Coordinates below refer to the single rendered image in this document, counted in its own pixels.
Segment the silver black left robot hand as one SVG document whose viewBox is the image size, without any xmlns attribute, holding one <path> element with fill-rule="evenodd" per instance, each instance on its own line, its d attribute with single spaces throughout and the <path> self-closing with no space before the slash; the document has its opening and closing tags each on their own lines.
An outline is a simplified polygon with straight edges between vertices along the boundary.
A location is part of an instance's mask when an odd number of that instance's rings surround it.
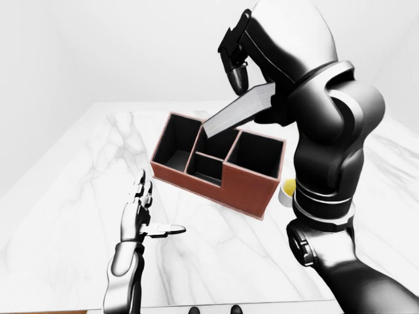
<svg viewBox="0 0 419 314">
<path fill-rule="evenodd" d="M 124 206 L 120 225 L 121 241 L 143 242 L 146 236 L 151 238 L 168 237 L 182 234 L 186 227 L 176 224 L 150 223 L 150 207 L 153 202 L 153 184 L 146 179 L 146 172 L 140 169 L 134 185 L 129 192 Z"/>
</svg>

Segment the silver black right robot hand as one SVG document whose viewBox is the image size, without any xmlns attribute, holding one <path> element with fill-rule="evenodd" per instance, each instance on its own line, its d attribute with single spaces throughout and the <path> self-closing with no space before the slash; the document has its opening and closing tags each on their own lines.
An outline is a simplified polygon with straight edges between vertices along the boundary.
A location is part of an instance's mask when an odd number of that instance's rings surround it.
<svg viewBox="0 0 419 314">
<path fill-rule="evenodd" d="M 304 80 L 338 60 L 331 31 L 309 0 L 260 0 L 228 29 L 218 52 L 237 95 L 248 87 L 251 58 L 267 82 L 276 85 L 271 108 L 256 114 L 259 124 L 287 126 L 295 121 L 284 101 Z"/>
</svg>

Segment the grey white book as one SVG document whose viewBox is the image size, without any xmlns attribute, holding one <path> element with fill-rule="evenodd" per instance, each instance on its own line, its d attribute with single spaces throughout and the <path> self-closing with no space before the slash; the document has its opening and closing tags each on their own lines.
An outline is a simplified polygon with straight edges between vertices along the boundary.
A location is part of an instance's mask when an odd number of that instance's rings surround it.
<svg viewBox="0 0 419 314">
<path fill-rule="evenodd" d="M 275 94 L 275 83 L 254 86 L 217 114 L 203 123 L 208 138 L 222 131 L 235 128 L 254 119 L 254 116 L 271 107 L 270 99 Z"/>
</svg>

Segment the red-brown desk caddy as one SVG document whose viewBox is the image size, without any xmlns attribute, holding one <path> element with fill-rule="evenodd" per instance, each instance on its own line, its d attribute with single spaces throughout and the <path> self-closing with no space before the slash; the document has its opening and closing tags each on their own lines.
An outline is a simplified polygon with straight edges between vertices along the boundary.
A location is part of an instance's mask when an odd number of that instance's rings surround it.
<svg viewBox="0 0 419 314">
<path fill-rule="evenodd" d="M 280 183 L 286 142 L 237 128 L 208 137 L 170 113 L 151 159 L 155 178 L 261 219 Z"/>
</svg>

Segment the white mug with yellow drink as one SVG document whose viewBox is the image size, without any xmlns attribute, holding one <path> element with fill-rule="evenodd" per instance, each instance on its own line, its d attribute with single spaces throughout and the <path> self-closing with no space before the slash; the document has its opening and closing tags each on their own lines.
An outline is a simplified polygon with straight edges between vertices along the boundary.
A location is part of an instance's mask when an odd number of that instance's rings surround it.
<svg viewBox="0 0 419 314">
<path fill-rule="evenodd" d="M 287 208 L 292 207 L 293 203 L 293 194 L 296 190 L 296 180 L 295 178 L 292 179 L 284 179 L 280 185 L 280 191 L 278 194 L 279 202 Z"/>
</svg>

